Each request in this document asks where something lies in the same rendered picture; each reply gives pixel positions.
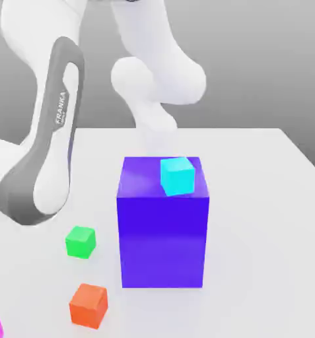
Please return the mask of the small cyan cube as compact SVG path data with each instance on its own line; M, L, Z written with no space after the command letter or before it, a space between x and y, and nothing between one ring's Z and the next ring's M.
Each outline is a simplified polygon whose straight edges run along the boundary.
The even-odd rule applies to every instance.
M186 157L160 161L160 184L167 196L185 195L195 190L195 168Z

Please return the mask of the small green cube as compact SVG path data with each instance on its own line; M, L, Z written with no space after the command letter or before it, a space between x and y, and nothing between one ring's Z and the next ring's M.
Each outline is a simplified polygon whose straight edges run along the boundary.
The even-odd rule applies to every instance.
M88 259L96 247L96 233L93 228L75 226L65 238L67 255Z

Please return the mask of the small orange cube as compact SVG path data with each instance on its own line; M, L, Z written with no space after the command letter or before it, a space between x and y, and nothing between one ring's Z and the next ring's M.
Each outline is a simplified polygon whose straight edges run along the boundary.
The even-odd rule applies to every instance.
M69 302L72 323L98 329L108 309L108 292L105 287L80 284Z

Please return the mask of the large purple box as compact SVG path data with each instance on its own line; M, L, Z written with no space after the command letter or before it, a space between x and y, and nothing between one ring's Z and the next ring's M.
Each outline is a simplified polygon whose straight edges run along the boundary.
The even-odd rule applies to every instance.
M203 285L209 191L198 157L192 194L169 197L160 184L159 157L123 160L116 196L124 288Z

